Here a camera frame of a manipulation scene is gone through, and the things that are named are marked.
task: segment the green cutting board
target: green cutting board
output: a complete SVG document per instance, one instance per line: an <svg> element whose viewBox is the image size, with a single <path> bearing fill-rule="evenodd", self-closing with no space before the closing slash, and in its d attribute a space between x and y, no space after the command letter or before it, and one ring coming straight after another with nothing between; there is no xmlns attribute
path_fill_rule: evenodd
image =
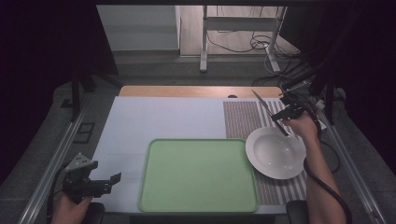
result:
<svg viewBox="0 0 396 224"><path fill-rule="evenodd" d="M253 212L253 170L242 139L156 139L140 194L146 212Z"/></svg>

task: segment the wooden edge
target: wooden edge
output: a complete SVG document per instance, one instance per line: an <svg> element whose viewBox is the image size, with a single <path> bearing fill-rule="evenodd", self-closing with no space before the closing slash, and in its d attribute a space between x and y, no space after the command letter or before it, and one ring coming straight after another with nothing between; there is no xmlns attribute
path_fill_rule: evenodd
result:
<svg viewBox="0 0 396 224"><path fill-rule="evenodd" d="M263 98L279 98L279 87L229 87L229 86L124 86L119 96L140 97L214 97L256 98L252 90Z"/></svg>

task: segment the white plate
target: white plate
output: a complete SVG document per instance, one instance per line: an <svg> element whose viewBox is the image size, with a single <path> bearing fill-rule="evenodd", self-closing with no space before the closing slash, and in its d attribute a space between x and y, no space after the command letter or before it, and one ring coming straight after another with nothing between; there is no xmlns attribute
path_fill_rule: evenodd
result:
<svg viewBox="0 0 396 224"><path fill-rule="evenodd" d="M274 179L289 179L303 169L305 147L294 136L283 135L278 128L255 130L247 138L247 157L262 174Z"/></svg>

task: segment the gray floor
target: gray floor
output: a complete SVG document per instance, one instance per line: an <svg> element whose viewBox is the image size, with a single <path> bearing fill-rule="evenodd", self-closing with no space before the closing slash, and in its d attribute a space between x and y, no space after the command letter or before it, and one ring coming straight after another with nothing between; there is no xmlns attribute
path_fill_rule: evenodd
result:
<svg viewBox="0 0 396 224"><path fill-rule="evenodd" d="M263 57L212 57L205 74L199 72L198 58L182 58L176 55L135 55L128 52L115 54L120 71L119 77L114 77L125 85L220 85L220 86L251 86L252 81L259 77L270 76L263 66ZM280 61L284 68L287 61ZM88 144L74 143L68 149L66 161L72 159L78 152L88 157L93 155L101 132L106 123L106 117L114 97L119 90L100 78L95 78L97 90L90 95L87 114L82 122L94 122L94 131ZM261 85L275 86L277 79ZM71 108L61 108L64 99L70 99L70 84L59 87L54 93L53 106L46 120L35 136L23 158L18 163L6 182L0 187L0 223L17 223L27 202L32 196L35 186L40 180L45 168L58 146L69 125ZM396 220L396 178L376 153L371 144L348 118L343 102L335 103L333 111L335 127L342 136L349 154L361 171L374 194L384 216L389 223ZM75 139L84 138L76 135ZM323 140L330 143L326 132ZM331 167L335 166L334 156L326 147L323 148ZM354 187L345 173L345 166L335 174L354 218L354 223L371 223ZM45 222L45 209L37 215L35 223ZM104 223L129 223L127 216L108 214ZM288 223L286 217L276 218L277 224Z"/></svg>

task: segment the human arm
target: human arm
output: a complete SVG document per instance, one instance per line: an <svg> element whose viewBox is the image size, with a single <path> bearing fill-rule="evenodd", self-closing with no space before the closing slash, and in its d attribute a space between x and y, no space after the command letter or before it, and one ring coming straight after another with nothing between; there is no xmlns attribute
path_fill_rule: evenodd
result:
<svg viewBox="0 0 396 224"><path fill-rule="evenodd" d="M92 197L86 197L79 204L75 204L66 194L62 193L51 224L80 224L91 200Z"/></svg>
<svg viewBox="0 0 396 224"><path fill-rule="evenodd" d="M283 123L302 137L306 147L306 161L313 174L337 194L340 194L332 172L321 152L314 121L304 112L299 118L283 120ZM345 212L339 202L310 176L306 180L306 200L310 223L340 224L347 222Z"/></svg>

